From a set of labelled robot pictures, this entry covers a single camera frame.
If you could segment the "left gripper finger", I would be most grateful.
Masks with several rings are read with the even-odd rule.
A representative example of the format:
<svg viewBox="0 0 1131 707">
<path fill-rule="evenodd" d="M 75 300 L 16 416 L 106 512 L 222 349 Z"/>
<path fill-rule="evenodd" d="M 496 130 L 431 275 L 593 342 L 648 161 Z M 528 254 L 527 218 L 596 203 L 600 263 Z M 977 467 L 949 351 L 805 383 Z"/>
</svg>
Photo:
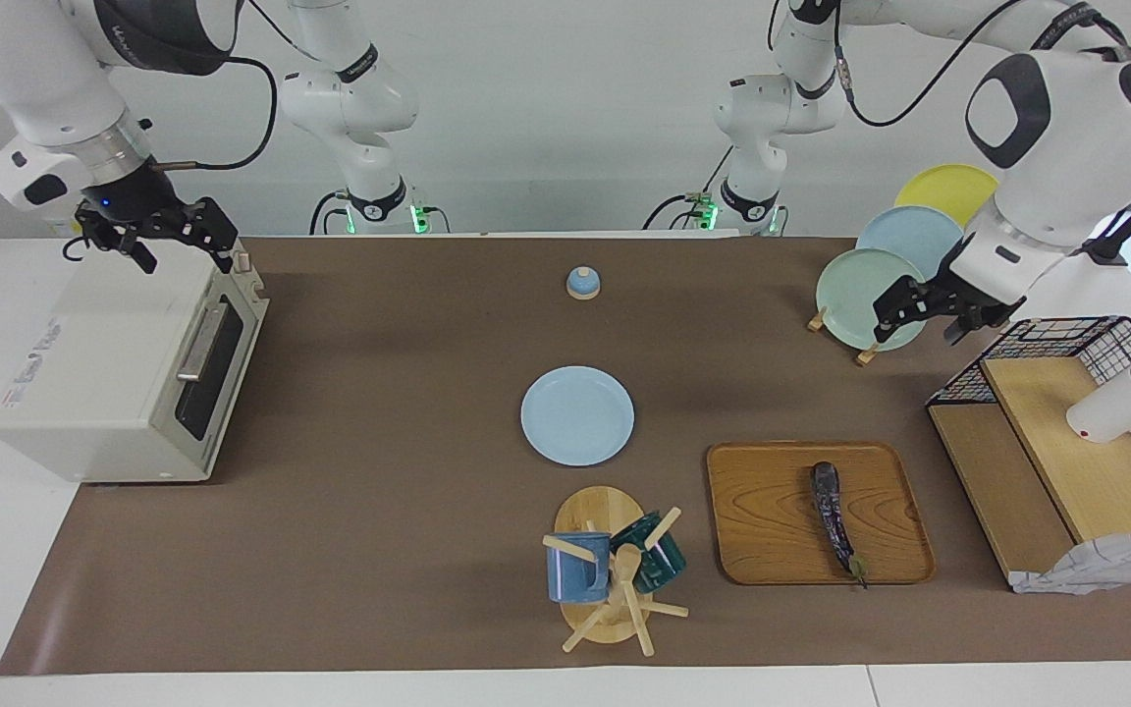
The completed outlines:
<svg viewBox="0 0 1131 707">
<path fill-rule="evenodd" d="M 988 319 L 979 312 L 968 313 L 962 316 L 956 316 L 952 321 L 946 326 L 946 330 L 942 331 L 942 339 L 949 346 L 956 346 L 965 339 L 966 336 L 973 334 L 973 331 L 984 330 L 984 328 L 992 327 Z"/>
<path fill-rule="evenodd" d="M 874 301 L 879 344 L 892 339 L 903 327 L 925 321 L 925 286 L 915 278 L 898 278 Z"/>
</svg>

